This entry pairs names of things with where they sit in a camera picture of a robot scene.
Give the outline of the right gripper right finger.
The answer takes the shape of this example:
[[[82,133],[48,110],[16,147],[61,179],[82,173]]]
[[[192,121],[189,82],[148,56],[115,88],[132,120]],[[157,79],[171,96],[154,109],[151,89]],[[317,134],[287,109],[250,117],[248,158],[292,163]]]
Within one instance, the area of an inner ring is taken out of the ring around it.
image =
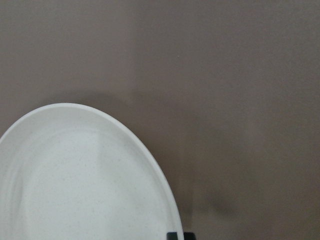
[[[197,240],[194,232],[184,232],[183,238],[184,240]]]

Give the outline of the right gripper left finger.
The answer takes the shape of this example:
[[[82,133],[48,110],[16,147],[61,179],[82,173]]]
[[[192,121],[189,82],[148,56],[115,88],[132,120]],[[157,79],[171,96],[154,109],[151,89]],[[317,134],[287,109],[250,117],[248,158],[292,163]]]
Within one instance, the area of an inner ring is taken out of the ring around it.
[[[166,234],[166,240],[177,240],[177,232],[168,232]]]

